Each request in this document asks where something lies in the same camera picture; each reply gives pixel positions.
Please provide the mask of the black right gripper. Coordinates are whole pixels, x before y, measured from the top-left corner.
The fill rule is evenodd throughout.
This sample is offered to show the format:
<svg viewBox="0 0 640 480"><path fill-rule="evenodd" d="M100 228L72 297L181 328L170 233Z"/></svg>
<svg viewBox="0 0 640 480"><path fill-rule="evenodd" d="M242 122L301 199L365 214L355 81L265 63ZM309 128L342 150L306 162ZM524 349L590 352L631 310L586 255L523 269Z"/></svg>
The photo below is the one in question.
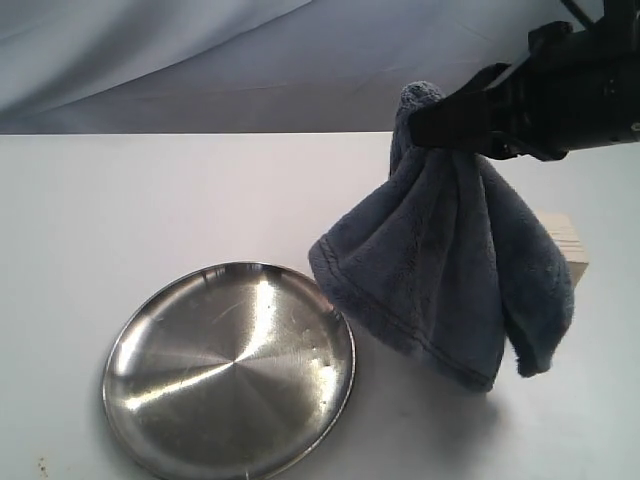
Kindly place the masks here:
<svg viewBox="0 0 640 480"><path fill-rule="evenodd" d="M498 62L444 96L428 82L408 85L414 145L494 150L496 159L557 161L569 152L639 140L639 4L606 1L582 25L555 21L528 34L520 62Z"/></svg>

